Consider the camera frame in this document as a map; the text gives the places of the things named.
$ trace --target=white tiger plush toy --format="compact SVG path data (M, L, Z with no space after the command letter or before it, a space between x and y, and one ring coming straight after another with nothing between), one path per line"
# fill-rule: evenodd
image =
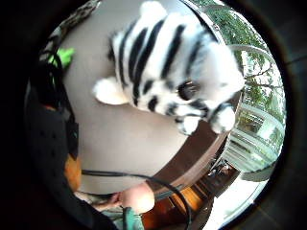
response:
M140 17L110 38L109 57L116 77L97 81L98 101L172 116L185 135L199 120L216 133L233 128L235 114L225 102L244 78L229 49L195 15L167 13L159 2L145 1Z

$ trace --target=black cable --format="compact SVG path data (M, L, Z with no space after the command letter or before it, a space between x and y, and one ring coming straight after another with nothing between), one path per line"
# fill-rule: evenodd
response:
M90 171L90 170L83 170L83 174L86 175L93 175L93 176L112 176L112 177L123 177L123 176L129 176L129 177L139 177L139 178L143 178L143 179L148 179L153 181L154 183L163 185L164 187L168 188L169 190L171 190L172 192L174 192L182 201L184 208L186 210L186 225L185 225L185 230L189 230L190 229L190 225L191 225L191 208L189 206L189 204L187 203L186 199L184 198L183 194L174 186L166 183L163 180L157 179L155 177L152 176L147 176L147 175L143 175L143 174L136 174L136 173L127 173L127 172L107 172L107 171Z

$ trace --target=human hand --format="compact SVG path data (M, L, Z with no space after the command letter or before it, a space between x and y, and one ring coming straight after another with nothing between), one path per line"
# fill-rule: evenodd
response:
M98 212L102 212L106 209L110 209L110 208L116 208L120 205L122 205L122 201L119 200L119 195L120 193L116 193L113 194L112 197L104 203L95 203L92 204L92 206L98 211Z

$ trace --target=tiger paw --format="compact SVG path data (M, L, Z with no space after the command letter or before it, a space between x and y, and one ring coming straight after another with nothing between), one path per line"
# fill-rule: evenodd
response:
M128 98L115 77L98 80L92 90L95 98L104 104L126 104Z
M199 117L176 118L175 122L179 131L186 136L192 135L199 125Z
M235 114L230 103L221 103L209 120L212 130L217 133L231 131L235 124Z

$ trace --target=person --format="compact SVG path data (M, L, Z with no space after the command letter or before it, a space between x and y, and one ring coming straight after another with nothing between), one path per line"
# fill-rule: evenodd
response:
M144 230L141 215L154 207L154 192L146 182L112 195L76 191L75 196L112 219L120 230Z

